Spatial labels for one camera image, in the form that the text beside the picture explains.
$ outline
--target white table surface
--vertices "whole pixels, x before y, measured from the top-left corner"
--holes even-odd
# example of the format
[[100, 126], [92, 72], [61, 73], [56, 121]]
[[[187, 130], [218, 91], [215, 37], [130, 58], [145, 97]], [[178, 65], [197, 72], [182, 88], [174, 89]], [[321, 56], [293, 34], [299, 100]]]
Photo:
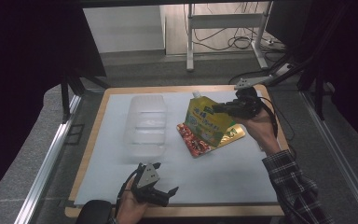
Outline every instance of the white table surface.
[[[88, 170], [76, 196], [75, 205], [89, 200], [116, 203], [123, 182], [139, 162], [161, 162], [155, 188], [167, 192], [179, 187], [170, 204], [276, 203], [268, 173], [262, 163], [266, 157], [247, 133], [242, 139], [194, 159], [176, 131], [185, 121], [191, 92], [163, 92], [167, 105], [165, 153], [153, 160], [134, 158], [123, 143], [123, 130], [131, 98], [139, 94], [110, 95]], [[232, 101], [235, 91], [202, 92], [216, 102]]]

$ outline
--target white wall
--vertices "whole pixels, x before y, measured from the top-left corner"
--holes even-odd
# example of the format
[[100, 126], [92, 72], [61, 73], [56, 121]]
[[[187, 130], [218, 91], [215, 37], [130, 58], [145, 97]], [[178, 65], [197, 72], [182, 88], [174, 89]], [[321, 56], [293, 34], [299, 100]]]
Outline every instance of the white wall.
[[83, 10], [100, 53], [165, 48], [160, 6]]

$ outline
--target person's hand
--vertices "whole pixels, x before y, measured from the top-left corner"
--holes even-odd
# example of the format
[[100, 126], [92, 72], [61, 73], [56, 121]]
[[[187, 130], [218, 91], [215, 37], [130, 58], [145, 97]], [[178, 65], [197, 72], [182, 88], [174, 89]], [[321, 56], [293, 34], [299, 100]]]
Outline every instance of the person's hand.
[[265, 109], [261, 109], [260, 113], [252, 119], [236, 117], [232, 117], [232, 119], [245, 126], [248, 133], [264, 149], [268, 156], [281, 151], [274, 135], [271, 119]]
[[131, 179], [127, 184], [126, 190], [121, 196], [120, 207], [118, 208], [116, 220], [119, 224], [135, 224], [144, 216], [147, 203], [138, 203], [130, 191], [132, 186]]

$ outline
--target clear plastic container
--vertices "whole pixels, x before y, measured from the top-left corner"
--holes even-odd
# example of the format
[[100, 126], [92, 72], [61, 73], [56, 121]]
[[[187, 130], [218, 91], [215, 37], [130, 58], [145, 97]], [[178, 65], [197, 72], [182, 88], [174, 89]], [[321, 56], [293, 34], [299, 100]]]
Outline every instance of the clear plastic container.
[[134, 96], [126, 121], [124, 143], [135, 157], [154, 158], [165, 151], [167, 106], [162, 95]]

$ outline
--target plaid shirt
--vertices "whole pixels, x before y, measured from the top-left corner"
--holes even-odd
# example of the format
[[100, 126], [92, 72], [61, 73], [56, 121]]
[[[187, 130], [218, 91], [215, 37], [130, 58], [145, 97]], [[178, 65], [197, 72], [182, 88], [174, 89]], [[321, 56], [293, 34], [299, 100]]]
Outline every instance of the plaid shirt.
[[289, 223], [334, 223], [317, 200], [315, 182], [302, 175], [289, 150], [268, 156], [263, 159], [263, 163]]

